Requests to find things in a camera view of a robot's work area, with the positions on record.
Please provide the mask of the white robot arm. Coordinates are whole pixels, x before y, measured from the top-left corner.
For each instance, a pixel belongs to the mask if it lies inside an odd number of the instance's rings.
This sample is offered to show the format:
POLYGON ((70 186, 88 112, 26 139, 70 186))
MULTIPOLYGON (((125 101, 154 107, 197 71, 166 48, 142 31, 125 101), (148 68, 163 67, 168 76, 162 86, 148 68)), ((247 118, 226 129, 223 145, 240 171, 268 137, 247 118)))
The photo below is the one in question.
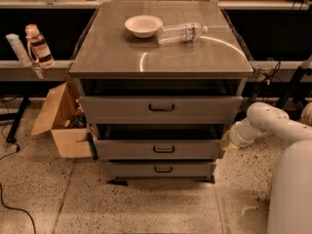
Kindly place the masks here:
POLYGON ((306 105, 298 121, 264 102, 249 106, 245 119, 225 132, 219 147, 238 150, 273 134, 288 147, 273 177, 266 234, 312 234, 312 122, 306 105))

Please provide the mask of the tan robot base cover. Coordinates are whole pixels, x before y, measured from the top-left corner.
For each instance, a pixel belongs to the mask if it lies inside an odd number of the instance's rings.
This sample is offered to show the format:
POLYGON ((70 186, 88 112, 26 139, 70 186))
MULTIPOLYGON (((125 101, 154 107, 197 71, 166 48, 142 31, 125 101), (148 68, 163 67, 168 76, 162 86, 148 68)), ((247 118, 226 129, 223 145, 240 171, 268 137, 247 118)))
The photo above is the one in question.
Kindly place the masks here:
POLYGON ((302 110, 300 121, 312 127, 312 102, 309 102, 302 110))

